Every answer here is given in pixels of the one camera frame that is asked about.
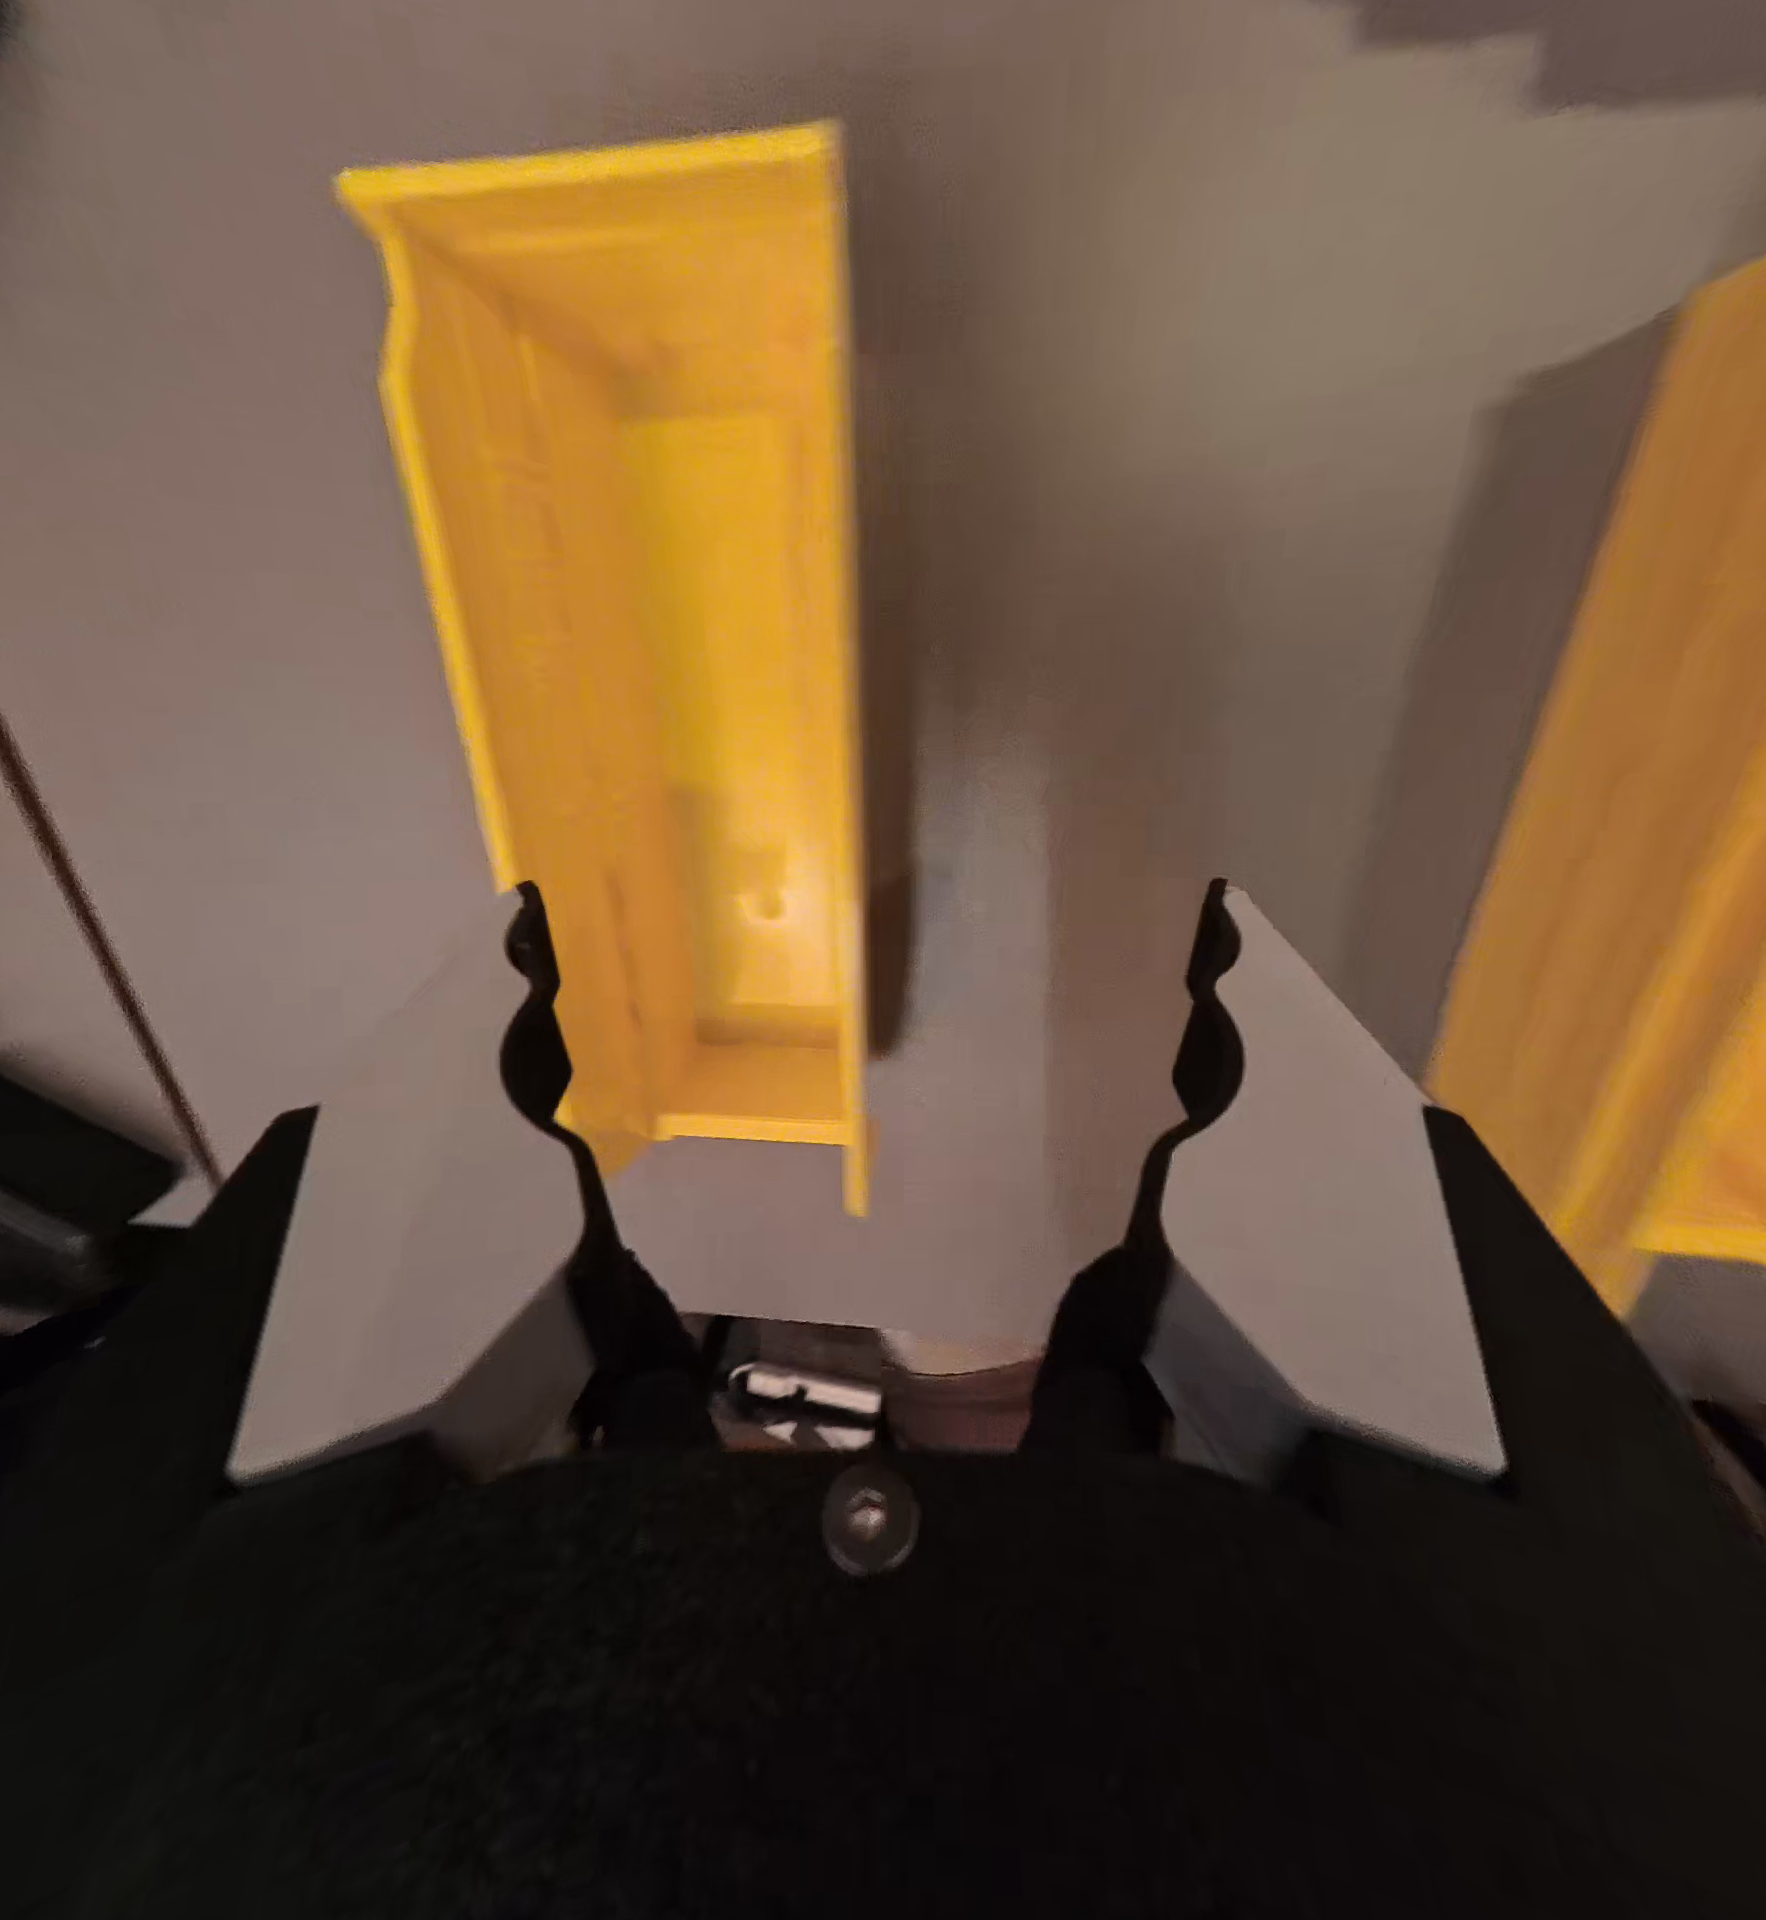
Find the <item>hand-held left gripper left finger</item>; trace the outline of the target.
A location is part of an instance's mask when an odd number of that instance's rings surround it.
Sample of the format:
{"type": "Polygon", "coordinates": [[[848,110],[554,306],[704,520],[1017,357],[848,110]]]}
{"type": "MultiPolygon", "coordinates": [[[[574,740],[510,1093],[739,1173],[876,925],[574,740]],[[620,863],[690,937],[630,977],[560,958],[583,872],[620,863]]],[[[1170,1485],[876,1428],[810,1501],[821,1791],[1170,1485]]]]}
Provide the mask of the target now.
{"type": "Polygon", "coordinates": [[[477,1481],[564,1448],[592,1380],[564,1268],[622,1248],[564,1089],[546,908],[517,882],[316,1112],[229,1481],[393,1441],[477,1481]]]}

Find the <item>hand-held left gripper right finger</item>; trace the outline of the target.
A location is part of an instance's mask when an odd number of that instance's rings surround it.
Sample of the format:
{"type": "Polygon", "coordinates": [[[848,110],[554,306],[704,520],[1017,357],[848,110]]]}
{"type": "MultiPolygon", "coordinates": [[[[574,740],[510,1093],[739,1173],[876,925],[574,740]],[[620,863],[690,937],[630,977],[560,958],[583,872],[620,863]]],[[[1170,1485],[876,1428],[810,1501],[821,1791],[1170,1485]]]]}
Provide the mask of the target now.
{"type": "Polygon", "coordinates": [[[1154,1272],[1166,1448],[1276,1481],[1329,1429],[1503,1477],[1426,1097],[1228,881],[1207,888],[1181,986],[1181,1120],[1125,1227],[1154,1272]]]}

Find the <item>yellow plastic storage bin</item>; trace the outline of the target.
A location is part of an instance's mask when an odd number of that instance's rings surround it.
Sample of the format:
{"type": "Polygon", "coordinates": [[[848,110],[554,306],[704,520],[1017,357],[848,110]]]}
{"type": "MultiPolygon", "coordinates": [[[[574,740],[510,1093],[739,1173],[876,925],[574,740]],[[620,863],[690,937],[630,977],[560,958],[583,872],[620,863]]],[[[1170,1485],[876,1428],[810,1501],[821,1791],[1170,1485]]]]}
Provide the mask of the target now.
{"type": "Polygon", "coordinates": [[[1426,1089],[1614,1311],[1766,1268],[1766,252],[1680,306],[1426,1089]]]}
{"type": "Polygon", "coordinates": [[[844,135],[365,163],[382,411],[501,888],[604,1169],[833,1147],[873,1207],[844,135]]]}

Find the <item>grey desk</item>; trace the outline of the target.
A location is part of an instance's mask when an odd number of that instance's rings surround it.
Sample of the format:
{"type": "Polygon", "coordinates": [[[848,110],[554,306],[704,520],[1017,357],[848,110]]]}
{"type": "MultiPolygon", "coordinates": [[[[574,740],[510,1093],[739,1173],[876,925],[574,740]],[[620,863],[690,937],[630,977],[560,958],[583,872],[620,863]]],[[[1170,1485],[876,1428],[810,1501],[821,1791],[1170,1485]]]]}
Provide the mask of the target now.
{"type": "Polygon", "coordinates": [[[0,1055],[229,1169],[490,902],[333,175],[844,125],[876,1193],[654,1147],[682,1306],[1038,1337],[1233,875],[1418,1071],[1766,3],[0,3],[0,1055]]]}

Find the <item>black office chair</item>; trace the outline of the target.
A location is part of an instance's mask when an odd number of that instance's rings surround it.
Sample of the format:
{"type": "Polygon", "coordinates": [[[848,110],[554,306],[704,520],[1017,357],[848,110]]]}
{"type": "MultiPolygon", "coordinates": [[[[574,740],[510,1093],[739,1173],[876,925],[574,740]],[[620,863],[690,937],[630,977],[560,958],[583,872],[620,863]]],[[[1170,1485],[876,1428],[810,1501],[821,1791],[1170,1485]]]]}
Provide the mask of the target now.
{"type": "Polygon", "coordinates": [[[0,1066],[0,1367],[107,1335],[179,1255],[179,1162],[0,1066]]]}

